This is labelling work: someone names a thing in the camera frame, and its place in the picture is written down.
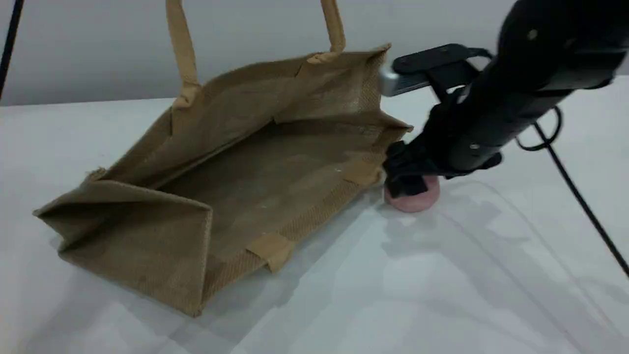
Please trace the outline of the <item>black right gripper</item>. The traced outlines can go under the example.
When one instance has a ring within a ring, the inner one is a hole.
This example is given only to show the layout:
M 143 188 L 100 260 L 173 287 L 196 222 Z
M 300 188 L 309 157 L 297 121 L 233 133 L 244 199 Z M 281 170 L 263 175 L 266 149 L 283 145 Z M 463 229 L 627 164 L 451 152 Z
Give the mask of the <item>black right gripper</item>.
M 429 190 L 424 177 L 466 176 L 502 162 L 503 105 L 487 99 L 446 99 L 429 112 L 410 143 L 387 148 L 383 168 L 393 199 Z

